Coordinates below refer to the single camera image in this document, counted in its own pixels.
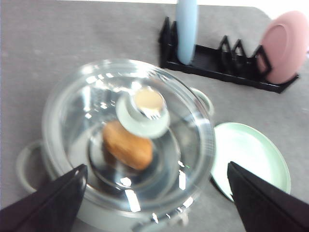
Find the pot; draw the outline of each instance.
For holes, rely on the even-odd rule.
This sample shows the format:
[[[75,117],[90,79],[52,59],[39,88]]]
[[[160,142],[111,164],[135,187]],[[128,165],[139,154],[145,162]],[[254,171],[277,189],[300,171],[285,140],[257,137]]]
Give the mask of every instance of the pot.
[[[162,97],[164,113],[131,112],[136,107],[126,111],[130,100],[125,99],[145,88]],[[35,191],[26,180],[25,164],[41,146],[52,179],[79,164],[88,166],[78,213],[82,221],[111,232],[149,232],[179,221],[186,224],[188,209],[210,176],[212,114],[205,94],[151,64],[125,59],[90,63],[62,80],[50,94],[42,120],[43,140],[21,152],[17,174],[29,192]],[[151,140],[153,159],[146,169],[135,170],[118,160],[117,165],[108,162],[102,129],[113,120]]]

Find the light green plate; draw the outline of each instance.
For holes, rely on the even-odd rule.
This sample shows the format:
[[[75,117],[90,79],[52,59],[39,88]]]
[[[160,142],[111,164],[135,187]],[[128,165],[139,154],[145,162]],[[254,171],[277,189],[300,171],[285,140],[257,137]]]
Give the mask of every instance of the light green plate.
[[[233,161],[286,193],[291,192],[291,178],[286,162],[276,146],[261,132],[244,124],[228,122],[214,128],[216,156],[211,175],[233,201],[227,179],[227,165]]]

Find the glass lid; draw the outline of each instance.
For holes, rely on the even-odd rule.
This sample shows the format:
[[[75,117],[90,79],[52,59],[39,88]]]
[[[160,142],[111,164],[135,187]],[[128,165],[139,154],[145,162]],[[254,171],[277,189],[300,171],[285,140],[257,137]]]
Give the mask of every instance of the glass lid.
[[[135,60],[82,66],[60,82],[43,115],[50,167],[88,166],[85,197],[126,212],[188,207],[207,183],[214,135],[183,83]]]

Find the potato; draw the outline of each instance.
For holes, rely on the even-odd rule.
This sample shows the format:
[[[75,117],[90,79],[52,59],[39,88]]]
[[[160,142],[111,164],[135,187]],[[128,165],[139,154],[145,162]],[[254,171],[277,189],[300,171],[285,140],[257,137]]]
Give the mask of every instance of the potato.
[[[144,170],[153,160],[151,140],[128,132],[117,120],[105,125],[102,137],[105,148],[131,168]]]

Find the table surface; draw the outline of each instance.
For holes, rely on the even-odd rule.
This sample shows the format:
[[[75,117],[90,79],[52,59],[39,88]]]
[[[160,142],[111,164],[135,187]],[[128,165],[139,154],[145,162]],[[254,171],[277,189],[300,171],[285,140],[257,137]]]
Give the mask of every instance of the table surface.
[[[113,2],[3,0],[1,5],[1,206],[25,197],[15,160],[41,138],[44,103],[53,86],[94,60],[130,58],[158,65],[158,33],[175,5]],[[197,43],[217,47],[227,34],[243,39],[251,54],[270,19],[248,7],[201,6]],[[282,152],[292,195],[309,203],[309,63],[284,93],[168,71],[206,93],[215,106],[213,123],[233,121],[256,128]],[[241,232],[234,204],[212,185],[192,207],[187,228],[164,231]],[[99,232],[80,220],[74,232]]]

